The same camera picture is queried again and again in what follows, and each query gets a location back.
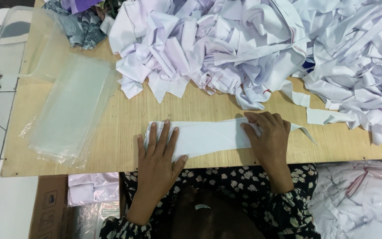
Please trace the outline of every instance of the person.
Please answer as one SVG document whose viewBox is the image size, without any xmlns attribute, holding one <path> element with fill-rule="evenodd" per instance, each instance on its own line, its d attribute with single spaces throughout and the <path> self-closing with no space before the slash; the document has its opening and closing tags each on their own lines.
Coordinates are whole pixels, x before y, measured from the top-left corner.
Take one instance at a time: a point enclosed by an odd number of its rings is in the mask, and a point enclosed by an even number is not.
<svg viewBox="0 0 382 239">
<path fill-rule="evenodd" d="M 179 129 L 168 140 L 169 120 L 158 142 L 151 125 L 147 150 L 138 135 L 138 171 L 121 173 L 129 211 L 107 218 L 100 238 L 321 238 L 307 208 L 316 167 L 287 165 L 290 122 L 270 112 L 244 115 L 262 129 L 258 137 L 241 124 L 261 166 L 183 170 L 187 156 L 171 163 Z"/>
</svg>

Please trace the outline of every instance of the black floral blouse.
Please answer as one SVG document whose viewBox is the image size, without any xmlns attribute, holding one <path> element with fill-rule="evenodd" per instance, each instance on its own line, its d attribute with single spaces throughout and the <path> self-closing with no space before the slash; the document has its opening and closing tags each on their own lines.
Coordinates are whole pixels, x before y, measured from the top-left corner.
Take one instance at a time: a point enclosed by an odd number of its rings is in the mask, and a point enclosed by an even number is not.
<svg viewBox="0 0 382 239">
<path fill-rule="evenodd" d="M 269 178 L 261 166 L 198 168 L 183 170 L 172 189 L 157 204 L 146 226 L 109 217 L 102 226 L 102 239 L 151 238 L 151 225 L 172 217 L 178 193 L 184 185 L 208 188 L 241 203 L 243 211 L 266 238 L 320 239 L 307 208 L 317 183 L 314 164 L 289 165 L 294 189 L 284 194 L 270 192 Z M 138 172 L 121 173 L 130 199 L 137 189 Z"/>
</svg>

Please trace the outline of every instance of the wood grain surface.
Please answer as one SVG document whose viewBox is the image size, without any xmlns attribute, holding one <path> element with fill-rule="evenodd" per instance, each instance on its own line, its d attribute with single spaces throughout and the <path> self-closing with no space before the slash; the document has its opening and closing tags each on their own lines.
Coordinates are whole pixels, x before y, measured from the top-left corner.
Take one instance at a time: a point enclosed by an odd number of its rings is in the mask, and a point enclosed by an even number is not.
<svg viewBox="0 0 382 239">
<path fill-rule="evenodd" d="M 37 0 L 35 7 L 41 7 L 42 4 L 42 0 Z M 33 40 L 31 32 L 29 41 Z M 92 51 L 74 48 L 71 49 L 71 52 L 113 62 L 119 59 L 119 56 L 113 56 L 107 39 L 99 43 Z M 289 80 L 293 82 L 294 91 L 310 94 L 304 89 L 301 79 L 289 78 Z M 207 95 L 192 81 L 188 84 L 182 99 L 167 93 L 161 104 L 157 103 L 147 82 L 143 84 L 144 90 L 130 100 L 125 97 L 119 87 L 111 97 L 109 105 L 100 119 L 86 166 L 83 169 L 70 168 L 38 159 L 38 155 L 27 148 L 27 138 L 19 137 L 24 127 L 34 117 L 39 116 L 51 90 L 51 84 L 38 82 L 31 77 L 19 79 L 5 140 L 5 160 L 1 170 L 3 177 L 135 171 L 138 167 L 136 135 L 145 133 L 149 121 L 165 119 L 171 121 L 221 121 L 242 117 L 244 113 L 237 105 L 235 96 Z M 321 99 L 316 95 L 310 95 L 311 108 L 324 109 L 325 105 Z M 380 146 L 372 145 L 370 133 L 360 127 L 349 130 L 345 123 L 306 124 L 305 107 L 293 104 L 287 96 L 279 91 L 274 92 L 263 105 L 266 107 L 265 111 L 279 113 L 283 119 L 306 127 L 318 143 L 316 146 L 300 130 L 290 133 L 287 152 L 289 163 L 382 159 L 382 144 Z M 185 167 L 204 168 L 257 164 L 252 150 L 248 148 L 225 150 L 191 158 Z"/>
</svg>

